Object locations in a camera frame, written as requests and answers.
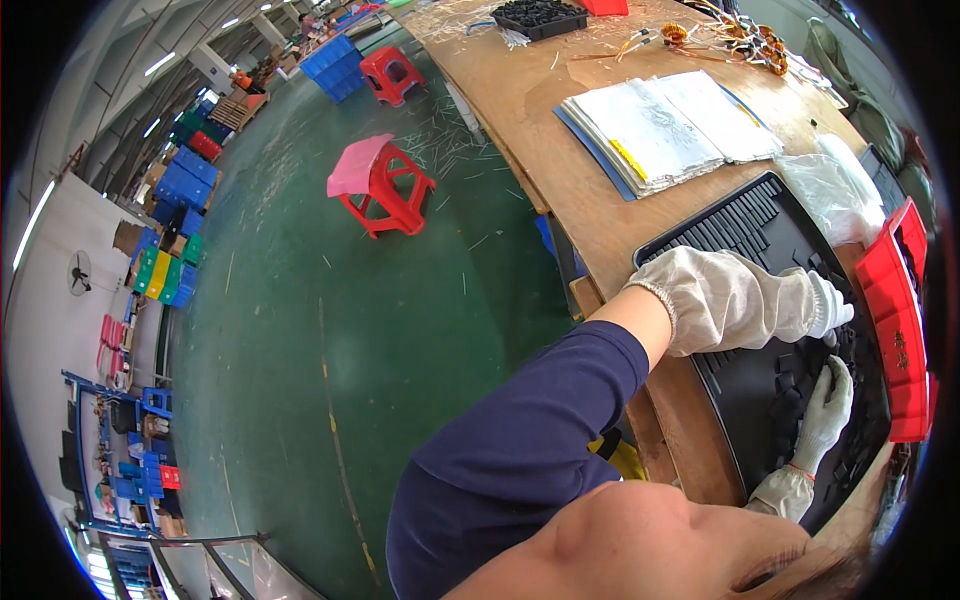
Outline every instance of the wooden workbench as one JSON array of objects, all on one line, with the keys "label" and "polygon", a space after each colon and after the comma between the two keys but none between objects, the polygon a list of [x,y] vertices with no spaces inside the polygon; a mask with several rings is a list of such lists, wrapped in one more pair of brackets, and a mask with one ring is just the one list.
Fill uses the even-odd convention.
[{"label": "wooden workbench", "polygon": [[[489,21],[500,4],[442,0],[387,11],[463,94],[537,211],[556,217],[589,273],[571,284],[585,314],[620,291],[634,270],[631,257],[638,246],[774,165],[726,165],[646,199],[624,202],[596,160],[552,113],[564,98],[635,77],[703,69],[748,105],[789,155],[814,152],[811,119],[819,131],[835,132],[856,154],[866,147],[822,92],[761,66],[684,57],[659,39],[622,62],[573,58],[614,53],[644,27],[658,33],[671,21],[688,30],[709,21],[673,0],[628,0],[629,16],[591,16],[584,30],[514,50],[493,27],[465,35],[467,25]],[[651,479],[679,483],[695,502],[746,502],[723,430],[689,359],[664,357],[631,401],[627,418]]]}]

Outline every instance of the white wire scrap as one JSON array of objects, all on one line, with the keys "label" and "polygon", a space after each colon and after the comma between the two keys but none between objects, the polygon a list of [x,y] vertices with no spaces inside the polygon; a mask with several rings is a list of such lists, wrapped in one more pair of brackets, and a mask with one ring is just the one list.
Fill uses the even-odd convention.
[{"label": "white wire scrap", "polygon": [[521,32],[515,32],[512,29],[503,29],[500,28],[500,36],[503,37],[503,41],[507,43],[507,46],[513,50],[517,46],[526,46],[530,43],[530,38],[522,34]]}]

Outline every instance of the clear plastic bag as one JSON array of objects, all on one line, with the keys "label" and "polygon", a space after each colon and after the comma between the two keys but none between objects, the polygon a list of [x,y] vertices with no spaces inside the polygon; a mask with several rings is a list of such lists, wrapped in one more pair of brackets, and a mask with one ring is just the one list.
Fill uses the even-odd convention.
[{"label": "clear plastic bag", "polygon": [[810,213],[831,246],[850,242],[869,246],[886,220],[876,186],[858,161],[855,166],[859,167],[862,177],[835,144],[820,142],[818,136],[818,146],[840,156],[843,163],[827,154],[775,156],[774,162],[787,187]]}]

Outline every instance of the green epoxy floor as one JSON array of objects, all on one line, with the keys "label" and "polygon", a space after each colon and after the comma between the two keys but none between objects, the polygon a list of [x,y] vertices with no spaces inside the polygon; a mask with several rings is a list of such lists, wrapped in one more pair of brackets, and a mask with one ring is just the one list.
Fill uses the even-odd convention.
[{"label": "green epoxy floor", "polygon": [[[358,139],[391,132],[411,148],[453,129],[471,140],[419,46],[406,34],[381,43],[413,57],[428,92],[390,108],[364,88],[334,106],[298,75],[226,146],[171,347],[191,537],[269,533],[267,547],[333,599],[393,597],[384,539],[410,452],[571,327],[536,213],[493,145],[452,153],[463,159],[443,179],[448,145],[439,164],[421,153],[438,188],[414,237],[372,240],[326,197]],[[242,549],[224,554],[243,571]]]}]

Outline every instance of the factory worker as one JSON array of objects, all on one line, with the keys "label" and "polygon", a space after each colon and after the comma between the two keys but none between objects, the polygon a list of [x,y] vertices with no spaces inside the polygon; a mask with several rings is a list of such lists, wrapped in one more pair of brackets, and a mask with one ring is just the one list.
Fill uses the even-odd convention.
[{"label": "factory worker", "polygon": [[738,254],[688,247],[650,261],[414,452],[387,531],[397,597],[842,597],[856,564],[797,524],[850,418],[852,381],[836,357],[816,382],[793,460],[745,508],[621,481],[587,444],[619,421],[664,353],[823,338],[852,317],[812,271],[771,276]]}]

